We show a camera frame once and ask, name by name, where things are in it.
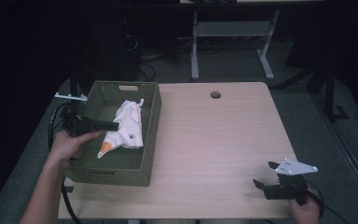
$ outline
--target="table top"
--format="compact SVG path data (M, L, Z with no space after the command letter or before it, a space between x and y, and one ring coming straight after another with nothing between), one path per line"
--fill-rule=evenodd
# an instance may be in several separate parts
M278 177L267 164L296 159L264 83L159 84L161 112L151 184L74 183L80 218L281 218L287 201L266 200L253 179ZM218 91L219 99L211 97ZM59 218L70 218L61 200Z

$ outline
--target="plastic crate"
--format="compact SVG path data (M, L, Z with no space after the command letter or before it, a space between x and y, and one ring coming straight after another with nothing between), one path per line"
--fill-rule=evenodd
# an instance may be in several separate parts
M106 131L85 145L83 155L71 162L65 171L74 182L149 186L158 129L161 97L158 83L96 81L89 93L84 116L90 119L113 121L125 100L140 102L142 137L140 148L118 147L98 159Z

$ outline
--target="gray carpet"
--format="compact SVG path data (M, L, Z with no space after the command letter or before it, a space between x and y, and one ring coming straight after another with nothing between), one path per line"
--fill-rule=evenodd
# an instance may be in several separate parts
M214 45L217 52L208 50L199 55L200 80L198 82L248 82L262 81L269 86L279 84L297 74L301 69L285 67L292 44L272 42L268 59L275 74L274 80L266 80L255 50L262 40L222 41ZM163 58L149 63L156 69L158 83L188 82L190 80L190 53L180 54L182 59L174 61ZM152 70L142 66L149 76ZM338 211L350 223L358 223L358 183L343 156L340 144L331 132L331 123L326 121L319 106L323 92L311 95L305 85L309 78L299 80L282 91L271 91L283 125L299 161L319 168L316 174L306 175L324 194L326 204ZM342 105L350 119L337 120L339 128L353 154L358 160L358 106L348 89L336 82L335 101ZM62 84L62 93L68 93L68 82ZM48 155L47 129L51 111L64 100L52 99L45 116L13 170L0 194L0 224L17 223L31 197L34 184ZM294 223L291 219L272 220L274 223ZM84 220L84 223L125 223L126 220ZM60 223L73 223L60 220ZM252 224L267 223L251 220ZM325 211L321 223L343 223L330 211Z

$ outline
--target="white table leg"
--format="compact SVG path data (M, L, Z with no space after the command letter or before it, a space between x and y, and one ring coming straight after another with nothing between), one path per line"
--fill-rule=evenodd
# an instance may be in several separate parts
M193 21L193 50L191 52L191 79L198 80L199 76L199 60L197 58L197 11L194 12Z
M128 224L140 224L141 220L140 219L130 219Z
M267 50L269 49L269 43L271 42L272 35L274 34L275 24L277 22L280 10L277 9L274 11L272 19L268 25L266 33L266 43L262 49L257 50L258 58L260 59L261 65L263 66L264 73L266 74L267 79L273 79L274 75L272 74L271 67L269 66L269 61L267 60Z

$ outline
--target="forearm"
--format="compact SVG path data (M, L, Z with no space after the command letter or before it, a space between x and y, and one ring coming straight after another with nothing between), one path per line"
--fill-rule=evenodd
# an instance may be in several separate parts
M46 161L21 223L57 222L62 173L63 169L60 164L54 160Z

